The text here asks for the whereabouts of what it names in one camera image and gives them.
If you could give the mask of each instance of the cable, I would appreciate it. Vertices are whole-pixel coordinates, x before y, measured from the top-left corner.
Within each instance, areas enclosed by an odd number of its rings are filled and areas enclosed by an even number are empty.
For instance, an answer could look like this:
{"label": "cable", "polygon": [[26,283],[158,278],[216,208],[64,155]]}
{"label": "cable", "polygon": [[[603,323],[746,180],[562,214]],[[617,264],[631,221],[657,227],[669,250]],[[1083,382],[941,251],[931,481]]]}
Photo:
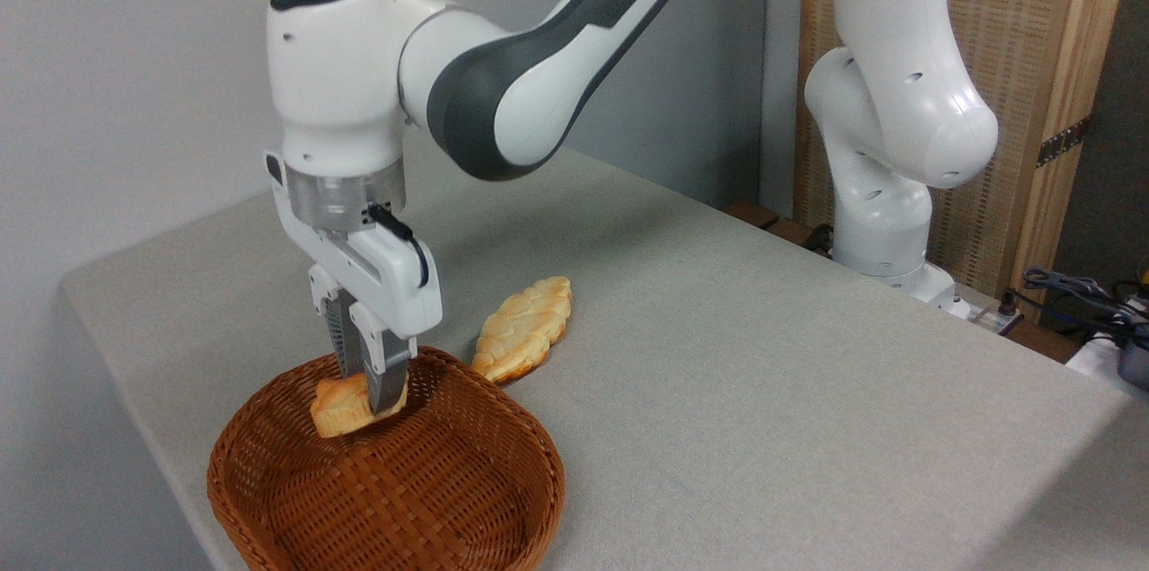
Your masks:
{"label": "cable", "polygon": [[391,231],[392,234],[399,237],[401,240],[410,244],[415,248],[415,254],[419,256],[419,270],[422,271],[422,277],[419,277],[419,288],[427,285],[431,279],[431,267],[427,264],[427,257],[423,254],[423,248],[419,246],[418,239],[415,239],[415,231],[411,230],[409,224],[401,222],[401,219],[395,218],[395,215],[391,214],[388,208],[380,206],[380,203],[369,203],[367,207],[367,214],[373,219],[375,223],[381,224]]}
{"label": "cable", "polygon": [[1005,296],[1010,296],[1011,300],[1016,298],[1016,300],[1026,302],[1026,304],[1033,306],[1033,308],[1041,310],[1041,312],[1050,314],[1050,316],[1059,318],[1059,321],[1062,322],[1066,322],[1069,324],[1073,324],[1077,326],[1086,326],[1086,329],[1095,330],[1098,333],[1112,334],[1113,338],[1128,339],[1128,341],[1132,341],[1138,347],[1141,347],[1142,349],[1149,349],[1149,338],[1147,338],[1144,333],[1138,332],[1136,329],[1126,329],[1126,326],[1133,326],[1136,324],[1132,322],[1131,318],[1124,318],[1125,322],[1120,323],[1104,324],[1095,321],[1088,321],[1088,318],[1069,316],[1066,314],[1061,312],[1058,309],[1054,309],[1050,306],[1042,304],[1042,302],[1031,300],[1031,298],[1026,298],[1025,295],[1023,295],[1021,293],[1017,292],[1017,290],[1013,288],[1005,288],[1005,295],[1003,298]]}
{"label": "cable", "polygon": [[1088,277],[1070,277],[1065,273],[1047,271],[1047,269],[1027,269],[1021,279],[1025,281],[1026,290],[1051,290],[1063,296],[1072,295],[1084,304],[1104,310],[1110,315],[1121,316],[1127,322],[1133,322],[1134,317],[1144,317],[1140,310],[1132,308],[1132,306],[1115,301],[1106,290]]}

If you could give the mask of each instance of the wicker basket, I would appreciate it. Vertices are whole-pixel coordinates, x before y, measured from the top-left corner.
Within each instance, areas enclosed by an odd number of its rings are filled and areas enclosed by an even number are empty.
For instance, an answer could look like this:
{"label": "wicker basket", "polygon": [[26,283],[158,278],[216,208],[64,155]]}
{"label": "wicker basket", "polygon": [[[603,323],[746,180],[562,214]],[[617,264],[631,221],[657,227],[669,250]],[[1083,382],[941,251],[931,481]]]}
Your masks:
{"label": "wicker basket", "polygon": [[208,496],[252,569],[533,569],[562,515],[562,461],[530,412],[423,347],[407,407],[319,439],[315,384],[333,355],[256,392],[211,452]]}

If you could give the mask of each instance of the woven screen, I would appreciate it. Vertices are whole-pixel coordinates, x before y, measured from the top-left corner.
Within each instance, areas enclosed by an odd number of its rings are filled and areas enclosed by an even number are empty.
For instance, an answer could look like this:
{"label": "woven screen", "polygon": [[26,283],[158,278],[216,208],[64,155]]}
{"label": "woven screen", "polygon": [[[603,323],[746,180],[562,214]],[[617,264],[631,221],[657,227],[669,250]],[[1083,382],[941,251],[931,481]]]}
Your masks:
{"label": "woven screen", "polygon": [[[1049,196],[1055,207],[1049,210],[1040,200],[1031,200],[1038,156],[1042,141],[1092,108],[1112,28],[1112,7],[1098,14],[1100,2],[1116,7],[1117,0],[949,0],[970,76],[997,113],[1001,129],[993,162],[979,179],[956,191],[933,193],[928,259],[956,281],[988,295],[1000,294],[1012,280],[1019,247],[1023,253],[1038,248],[1031,237],[1056,244],[1072,170],[1062,175],[1064,195]],[[815,61],[840,44],[832,0],[803,0],[802,84]],[[1074,52],[1081,48],[1087,52]],[[1078,111],[1080,117],[1067,119]],[[1056,129],[1062,119],[1067,121]],[[801,103],[797,126],[795,218],[808,226],[833,223],[825,149],[812,116]],[[1075,154],[1064,157],[1075,167]],[[1049,183],[1044,185],[1048,193]],[[1048,237],[1050,226],[1056,230],[1054,237]],[[1051,263],[1052,250],[1046,248]]]}

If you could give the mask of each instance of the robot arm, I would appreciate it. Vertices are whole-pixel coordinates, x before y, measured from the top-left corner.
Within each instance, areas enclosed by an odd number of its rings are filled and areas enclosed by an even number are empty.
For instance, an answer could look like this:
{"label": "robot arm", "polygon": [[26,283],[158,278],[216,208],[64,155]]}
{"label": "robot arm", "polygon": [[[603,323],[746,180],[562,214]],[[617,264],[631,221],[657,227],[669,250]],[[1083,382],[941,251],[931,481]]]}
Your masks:
{"label": "robot arm", "polygon": [[[881,126],[859,138],[866,154],[932,187],[976,178],[997,145],[997,117],[970,80],[947,0],[834,0],[834,23]],[[807,88],[816,100],[824,87]]]}
{"label": "robot arm", "polygon": [[925,263],[927,186],[976,178],[997,119],[966,72],[947,0],[834,0],[834,22],[845,47],[805,84],[834,183],[834,260],[954,308],[953,278]]}
{"label": "robot arm", "polygon": [[277,211],[316,261],[316,312],[344,376],[365,371],[376,411],[402,391],[416,337],[442,318],[430,248],[395,218],[404,126],[426,126],[477,178],[529,173],[665,1],[562,0],[510,34],[442,0],[271,0]]}
{"label": "robot arm", "polygon": [[518,34],[442,11],[403,51],[404,108],[473,177],[530,173],[665,1],[562,0]]}

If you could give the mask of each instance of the bread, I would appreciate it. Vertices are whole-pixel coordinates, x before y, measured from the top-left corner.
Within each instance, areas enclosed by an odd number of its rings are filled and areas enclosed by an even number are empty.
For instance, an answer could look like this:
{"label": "bread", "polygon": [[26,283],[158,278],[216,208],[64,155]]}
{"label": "bread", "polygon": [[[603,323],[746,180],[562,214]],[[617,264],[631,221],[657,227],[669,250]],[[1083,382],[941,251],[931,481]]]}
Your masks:
{"label": "bread", "polygon": [[395,415],[407,404],[407,383],[404,379],[399,402],[381,412],[371,412],[365,373],[321,380],[315,386],[315,402],[311,403],[315,431],[323,439],[342,437]]}
{"label": "bread", "polygon": [[507,298],[483,325],[471,366],[494,384],[534,371],[566,333],[571,281],[547,277]]}

